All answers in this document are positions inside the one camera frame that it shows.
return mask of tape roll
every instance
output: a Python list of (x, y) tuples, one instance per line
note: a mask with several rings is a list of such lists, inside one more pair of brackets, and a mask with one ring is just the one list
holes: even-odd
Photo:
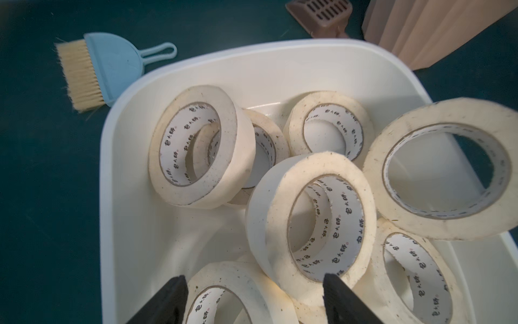
[(251, 323), (297, 323), (290, 298), (257, 264), (208, 264), (189, 280), (188, 289), (184, 324), (213, 324), (219, 298), (225, 293), (233, 293), (241, 301)]
[[(387, 262), (400, 267), (396, 288)], [(455, 276), (431, 242), (380, 218), (371, 263), (353, 291), (385, 324), (468, 323), (463, 295)]]
[[(254, 163), (253, 170), (255, 171), (252, 172), (247, 183), (226, 204), (236, 208), (246, 206), (255, 185), (267, 170), (290, 156), (290, 150), (282, 131), (271, 119), (257, 111), (249, 109), (243, 111), (250, 118), (254, 126), (256, 154), (258, 154), (257, 147), (259, 147), (264, 151), (268, 161), (262, 161), (267, 165), (256, 165), (256, 163)], [(196, 136), (193, 148), (193, 165), (196, 175), (203, 174), (209, 168), (214, 160), (215, 152), (218, 151), (219, 143), (220, 136), (217, 125), (209, 124), (200, 130)]]
[[(320, 205), (313, 200), (315, 231), (300, 250), (291, 252), (292, 209), (304, 190), (316, 196), (314, 190), (325, 191), (331, 216), (319, 217)], [(246, 222), (250, 250), (263, 271), (291, 298), (323, 306), (325, 273), (336, 273), (349, 287), (365, 273), (376, 210), (360, 169), (341, 154), (322, 152), (288, 158), (271, 168), (255, 187)]]
[[(499, 104), (470, 98), (438, 102), (413, 110), (389, 124), (371, 146), (363, 171), (376, 207), (386, 219), (410, 233), (435, 240), (476, 240), (518, 226), (518, 113)], [(404, 202), (391, 187), (389, 164), (412, 139), (429, 133), (469, 137), (487, 153), (493, 179), (481, 196), (453, 210), (425, 210)]]
[[(198, 179), (187, 172), (186, 156), (206, 124), (221, 125), (214, 162)], [(196, 86), (180, 93), (155, 128), (149, 150), (149, 174), (155, 191), (177, 206), (211, 209), (229, 201), (246, 182), (255, 157), (250, 119), (218, 87)]]
[(305, 96), (284, 126), (292, 156), (319, 151), (318, 147), (310, 148), (305, 137), (307, 123), (315, 120), (326, 121), (338, 129), (346, 145), (344, 155), (361, 168), (375, 135), (369, 114), (359, 102), (335, 91)]
[(308, 306), (296, 300), (293, 301), (295, 313), (299, 323), (302, 324), (328, 324), (325, 307), (322, 306)]

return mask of beige bristles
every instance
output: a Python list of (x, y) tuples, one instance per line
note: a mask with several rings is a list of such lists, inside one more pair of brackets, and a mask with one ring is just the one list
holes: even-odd
[(104, 105), (99, 82), (84, 39), (56, 44), (72, 106), (79, 112)]

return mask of dark green floor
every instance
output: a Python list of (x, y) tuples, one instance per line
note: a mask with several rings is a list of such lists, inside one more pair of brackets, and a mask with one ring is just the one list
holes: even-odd
[[(101, 321), (98, 163), (108, 108), (72, 110), (53, 43), (111, 32), (137, 48), (172, 41), (178, 61), (307, 38), (285, 1), (0, 0), (0, 324)], [(352, 2), (346, 31), (361, 38), (367, 1)], [(515, 10), (416, 74), (434, 101), (469, 96), (517, 109), (517, 50)]]

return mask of dustpan handle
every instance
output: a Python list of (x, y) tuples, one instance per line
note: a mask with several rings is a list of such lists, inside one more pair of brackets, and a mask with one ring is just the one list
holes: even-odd
[[(155, 56), (150, 56), (150, 57), (145, 58), (146, 56), (156, 54), (158, 52), (162, 52), (163, 50), (168, 49), (168, 48), (172, 48), (171, 53), (160, 54), (160, 55), (155, 55)], [(174, 59), (176, 54), (178, 54), (178, 50), (176, 49), (175, 44), (166, 42), (166, 43), (162, 43), (160, 45), (154, 46), (154, 47), (139, 50), (138, 53), (142, 57), (142, 62), (144, 63), (144, 65), (148, 65), (150, 63), (154, 63), (154, 62), (158, 62), (158, 61), (162, 61), (162, 60)]]

